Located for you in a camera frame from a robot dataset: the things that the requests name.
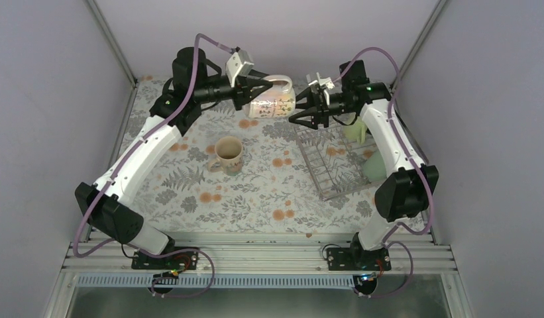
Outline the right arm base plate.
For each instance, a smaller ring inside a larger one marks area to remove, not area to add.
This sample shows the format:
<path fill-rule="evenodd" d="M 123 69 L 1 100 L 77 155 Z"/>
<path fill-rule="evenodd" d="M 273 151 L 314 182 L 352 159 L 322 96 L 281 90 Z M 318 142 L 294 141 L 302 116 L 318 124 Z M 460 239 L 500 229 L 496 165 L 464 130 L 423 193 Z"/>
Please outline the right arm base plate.
<path fill-rule="evenodd" d="M 360 248 L 329 247 L 326 259 L 330 271 L 390 271 L 392 265 L 386 248 L 361 250 Z"/>

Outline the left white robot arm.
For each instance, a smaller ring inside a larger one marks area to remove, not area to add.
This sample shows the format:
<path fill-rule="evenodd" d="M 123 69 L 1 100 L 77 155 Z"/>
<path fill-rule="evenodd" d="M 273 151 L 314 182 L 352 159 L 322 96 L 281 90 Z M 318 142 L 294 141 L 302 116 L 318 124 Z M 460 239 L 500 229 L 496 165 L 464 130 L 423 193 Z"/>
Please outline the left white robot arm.
<path fill-rule="evenodd" d="M 82 182 L 77 187 L 75 196 L 83 213 L 80 230 L 91 225 L 111 240 L 147 255 L 158 268 L 174 262 L 174 240 L 129 206 L 162 155 L 202 115 L 204 104 L 231 100 L 240 111 L 272 87 L 265 74 L 253 70 L 246 51 L 227 52 L 231 56 L 224 69 L 208 60 L 202 49 L 186 47 L 177 52 L 172 78 L 164 84 L 138 135 L 93 184 Z"/>

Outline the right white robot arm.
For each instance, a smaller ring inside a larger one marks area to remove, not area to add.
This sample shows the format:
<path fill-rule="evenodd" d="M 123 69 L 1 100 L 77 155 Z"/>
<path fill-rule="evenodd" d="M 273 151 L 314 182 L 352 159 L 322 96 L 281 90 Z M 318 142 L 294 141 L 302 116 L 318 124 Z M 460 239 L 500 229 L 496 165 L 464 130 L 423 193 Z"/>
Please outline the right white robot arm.
<path fill-rule="evenodd" d="M 439 179 L 435 166 L 428 166 L 415 151 L 394 109 L 395 97 L 385 83 L 371 82 L 364 62 L 340 66 L 341 92 L 333 80 L 319 74 L 307 76 L 307 88 L 296 97 L 299 113 L 293 124 L 317 130 L 330 119 L 354 113 L 370 131 L 385 167 L 386 179 L 376 190 L 376 212 L 364 229 L 354 234 L 347 248 L 333 248 L 330 270 L 390 269 L 389 238 L 405 219 L 433 211 L 433 192 Z"/>

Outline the beige pineapple mug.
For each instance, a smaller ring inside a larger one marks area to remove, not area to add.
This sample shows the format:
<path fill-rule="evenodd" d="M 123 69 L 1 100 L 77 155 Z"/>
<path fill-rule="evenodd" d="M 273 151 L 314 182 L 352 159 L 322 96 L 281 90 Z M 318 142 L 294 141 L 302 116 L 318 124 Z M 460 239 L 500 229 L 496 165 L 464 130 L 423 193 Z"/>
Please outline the beige pineapple mug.
<path fill-rule="evenodd" d="M 215 158 L 207 164 L 209 172 L 223 172 L 227 176 L 238 175 L 243 168 L 243 144 L 234 136 L 219 139 L 214 147 Z"/>

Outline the light green mug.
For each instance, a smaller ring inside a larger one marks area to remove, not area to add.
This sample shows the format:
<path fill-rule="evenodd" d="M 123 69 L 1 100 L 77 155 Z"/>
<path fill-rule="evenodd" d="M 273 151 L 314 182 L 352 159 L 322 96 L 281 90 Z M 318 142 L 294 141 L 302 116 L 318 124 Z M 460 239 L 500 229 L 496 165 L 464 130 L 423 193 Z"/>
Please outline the light green mug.
<path fill-rule="evenodd" d="M 344 126 L 343 133 L 347 140 L 364 144 L 366 141 L 368 127 L 361 118 L 358 118 L 353 124 Z"/>

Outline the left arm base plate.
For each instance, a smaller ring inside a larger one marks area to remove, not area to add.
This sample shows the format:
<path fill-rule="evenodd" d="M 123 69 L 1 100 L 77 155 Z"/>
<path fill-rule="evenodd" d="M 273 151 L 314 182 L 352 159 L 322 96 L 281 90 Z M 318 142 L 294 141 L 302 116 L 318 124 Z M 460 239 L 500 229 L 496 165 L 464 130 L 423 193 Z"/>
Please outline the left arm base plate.
<path fill-rule="evenodd" d="M 133 256 L 131 268 L 133 270 L 184 271 L 195 270 L 199 259 L 199 250 L 194 247 L 175 246 L 171 254 L 164 258 L 153 258 L 141 252 Z"/>

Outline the metal wire dish rack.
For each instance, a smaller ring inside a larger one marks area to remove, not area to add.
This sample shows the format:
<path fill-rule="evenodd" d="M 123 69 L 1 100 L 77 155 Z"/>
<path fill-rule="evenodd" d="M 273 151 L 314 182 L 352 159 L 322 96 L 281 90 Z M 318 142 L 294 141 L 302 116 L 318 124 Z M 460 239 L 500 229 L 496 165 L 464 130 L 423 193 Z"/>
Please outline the metal wire dish rack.
<path fill-rule="evenodd" d="M 351 142 L 343 128 L 337 123 L 319 130 L 294 127 L 296 144 L 324 201 L 377 187 L 384 181 L 371 183 L 362 173 L 366 160 L 379 151 L 373 136 L 367 132 L 364 144 Z"/>

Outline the white iridescent patterned mug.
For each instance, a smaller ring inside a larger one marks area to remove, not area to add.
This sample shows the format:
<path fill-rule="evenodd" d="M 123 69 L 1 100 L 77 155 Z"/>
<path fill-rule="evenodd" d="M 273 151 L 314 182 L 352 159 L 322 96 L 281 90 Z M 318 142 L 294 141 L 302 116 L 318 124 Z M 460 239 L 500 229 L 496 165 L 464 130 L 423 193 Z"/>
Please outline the white iridescent patterned mug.
<path fill-rule="evenodd" d="M 272 87 L 244 105 L 244 114 L 254 119 L 289 117 L 296 109 L 292 79 L 285 75 L 269 75 L 263 79 L 271 82 Z"/>

